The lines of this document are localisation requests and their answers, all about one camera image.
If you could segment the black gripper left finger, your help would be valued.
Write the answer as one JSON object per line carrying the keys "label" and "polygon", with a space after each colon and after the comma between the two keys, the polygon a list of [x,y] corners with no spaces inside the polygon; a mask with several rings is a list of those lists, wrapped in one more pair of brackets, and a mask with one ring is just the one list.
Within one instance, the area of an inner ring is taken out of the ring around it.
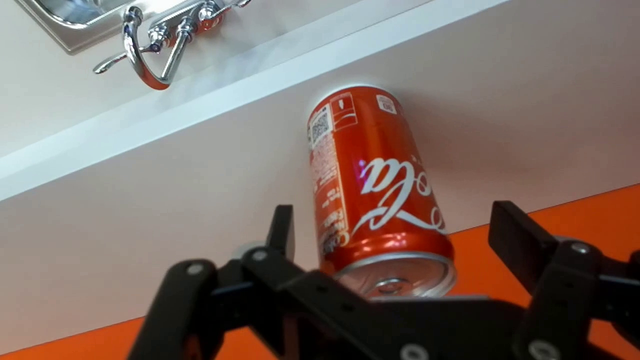
{"label": "black gripper left finger", "polygon": [[216,266],[176,262],[162,279],[126,360],[216,360],[250,329],[278,360],[372,360],[352,293],[288,259],[294,209],[278,207],[264,246]]}

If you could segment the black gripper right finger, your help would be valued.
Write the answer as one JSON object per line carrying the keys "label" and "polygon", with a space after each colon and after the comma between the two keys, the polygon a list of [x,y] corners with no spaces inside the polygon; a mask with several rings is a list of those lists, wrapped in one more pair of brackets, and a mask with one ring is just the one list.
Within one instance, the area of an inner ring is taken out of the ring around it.
{"label": "black gripper right finger", "polygon": [[572,239],[557,239],[511,201],[496,201],[488,245],[531,294],[515,336],[521,360],[616,360],[589,340],[608,323],[640,349],[640,252],[626,262]]}

